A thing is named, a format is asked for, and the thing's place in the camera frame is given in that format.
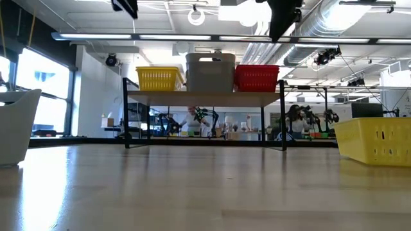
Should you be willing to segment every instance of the yellow basket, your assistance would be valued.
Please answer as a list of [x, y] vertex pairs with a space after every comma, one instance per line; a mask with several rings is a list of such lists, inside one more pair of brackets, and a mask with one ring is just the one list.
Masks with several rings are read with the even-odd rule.
[[411, 166], [411, 118], [358, 118], [334, 129], [343, 156], [371, 165]]
[[140, 90], [174, 91], [180, 90], [182, 77], [177, 67], [137, 67]]

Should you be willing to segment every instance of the window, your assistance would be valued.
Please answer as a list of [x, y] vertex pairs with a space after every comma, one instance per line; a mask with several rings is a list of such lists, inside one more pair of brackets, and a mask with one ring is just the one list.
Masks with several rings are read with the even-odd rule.
[[66, 112], [72, 105], [69, 97], [71, 76], [72, 72], [67, 67], [34, 51], [23, 49], [17, 66], [16, 89], [42, 90], [33, 131], [55, 130], [59, 134], [70, 132], [70, 115]]
[[3, 80], [7, 83], [8, 76], [10, 74], [10, 61], [7, 58], [1, 57], [1, 56], [0, 56], [0, 71], [1, 71], [1, 77], [3, 77]]
[[42, 96], [37, 106], [33, 131], [55, 130], [64, 132], [67, 102], [63, 99], [51, 99]]
[[42, 89], [44, 93], [67, 99], [70, 70], [34, 51], [23, 49], [19, 55], [16, 85]]

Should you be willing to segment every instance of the woman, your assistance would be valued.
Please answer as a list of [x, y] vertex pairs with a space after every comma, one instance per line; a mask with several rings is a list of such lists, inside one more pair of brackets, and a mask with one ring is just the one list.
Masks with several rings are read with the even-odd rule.
[[290, 107], [290, 110], [287, 112], [286, 125], [288, 127], [288, 133], [290, 133], [294, 139], [302, 139], [302, 131], [311, 128], [302, 117], [299, 105], [292, 105]]
[[201, 131], [201, 124], [204, 124], [206, 127], [210, 127], [210, 124], [207, 122], [205, 118], [202, 118], [200, 122], [195, 119], [196, 114], [196, 107], [188, 107], [188, 113], [184, 120], [180, 123], [180, 126], [183, 127], [187, 124], [188, 129], [187, 132], [194, 133], [195, 135], [200, 135]]

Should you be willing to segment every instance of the white wall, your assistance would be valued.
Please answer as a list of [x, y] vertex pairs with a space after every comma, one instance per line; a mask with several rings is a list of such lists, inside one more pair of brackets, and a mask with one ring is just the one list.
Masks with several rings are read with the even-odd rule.
[[76, 66], [73, 135], [112, 137], [101, 128], [101, 115], [112, 112], [114, 124], [119, 123], [123, 108], [120, 75], [88, 54], [83, 46], [77, 48]]
[[[384, 87], [409, 87], [411, 85], [410, 71], [399, 71], [389, 74], [383, 71], [380, 74], [381, 85]], [[411, 90], [382, 90], [381, 100], [388, 110], [399, 108], [399, 116], [411, 117]]]

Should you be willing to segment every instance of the red basket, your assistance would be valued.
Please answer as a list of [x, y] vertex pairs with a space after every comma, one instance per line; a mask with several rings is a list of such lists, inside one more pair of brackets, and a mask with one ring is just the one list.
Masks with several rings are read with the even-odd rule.
[[238, 65], [234, 82], [241, 92], [275, 92], [278, 73], [276, 65]]

